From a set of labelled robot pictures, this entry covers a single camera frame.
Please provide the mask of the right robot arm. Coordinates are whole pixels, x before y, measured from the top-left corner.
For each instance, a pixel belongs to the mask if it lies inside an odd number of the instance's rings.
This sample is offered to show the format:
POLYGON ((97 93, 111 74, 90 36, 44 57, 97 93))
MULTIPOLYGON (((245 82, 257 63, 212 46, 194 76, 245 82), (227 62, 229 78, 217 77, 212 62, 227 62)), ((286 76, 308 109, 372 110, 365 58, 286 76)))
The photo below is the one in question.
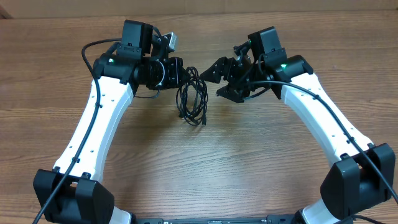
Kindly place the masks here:
POLYGON ((201 79, 227 81, 217 95, 236 103, 273 91, 303 121, 330 166, 319 200, 293 215, 269 215, 267 223, 353 223, 363 210, 397 198, 392 148, 374 144, 348 121, 309 63, 301 55, 287 56, 274 27, 250 34, 234 52, 233 58, 219 58, 201 79))

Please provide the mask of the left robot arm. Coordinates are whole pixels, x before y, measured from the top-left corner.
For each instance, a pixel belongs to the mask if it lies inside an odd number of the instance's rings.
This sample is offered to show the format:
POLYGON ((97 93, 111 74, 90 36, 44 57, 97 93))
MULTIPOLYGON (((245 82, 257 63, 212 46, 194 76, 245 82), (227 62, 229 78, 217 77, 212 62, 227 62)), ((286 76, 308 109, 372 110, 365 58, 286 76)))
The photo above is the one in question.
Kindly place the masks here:
POLYGON ((162 91, 178 88, 188 75, 172 57, 177 36, 161 34, 143 22, 126 20, 122 36, 88 64, 90 95, 67 148, 51 170, 37 171, 33 186, 39 218, 52 223, 135 223, 103 184, 106 158, 118 124, 139 86, 162 91))

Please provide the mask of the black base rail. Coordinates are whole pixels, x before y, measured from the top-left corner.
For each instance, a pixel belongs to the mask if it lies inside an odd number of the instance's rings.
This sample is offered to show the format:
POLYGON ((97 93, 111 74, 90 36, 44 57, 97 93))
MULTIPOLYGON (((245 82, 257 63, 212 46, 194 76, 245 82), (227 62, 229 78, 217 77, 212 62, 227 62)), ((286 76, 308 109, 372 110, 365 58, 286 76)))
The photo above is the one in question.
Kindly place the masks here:
POLYGON ((136 218, 133 224, 294 224, 295 215, 268 215, 260 218, 136 218))

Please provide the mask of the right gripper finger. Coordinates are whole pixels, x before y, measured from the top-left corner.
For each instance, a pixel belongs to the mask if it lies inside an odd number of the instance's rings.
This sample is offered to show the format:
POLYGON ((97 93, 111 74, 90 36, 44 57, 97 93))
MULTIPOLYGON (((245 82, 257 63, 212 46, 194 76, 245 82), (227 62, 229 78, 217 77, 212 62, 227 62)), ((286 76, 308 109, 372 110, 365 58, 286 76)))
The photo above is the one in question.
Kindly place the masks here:
POLYGON ((201 73, 199 78, 207 82, 220 83, 221 77, 226 78, 228 76, 230 66, 230 59, 221 57, 210 68, 201 73))
POLYGON ((249 96, 249 90, 238 89, 230 84, 227 84, 226 86, 218 89, 216 95, 231 100, 235 103, 244 103, 245 98, 249 96))

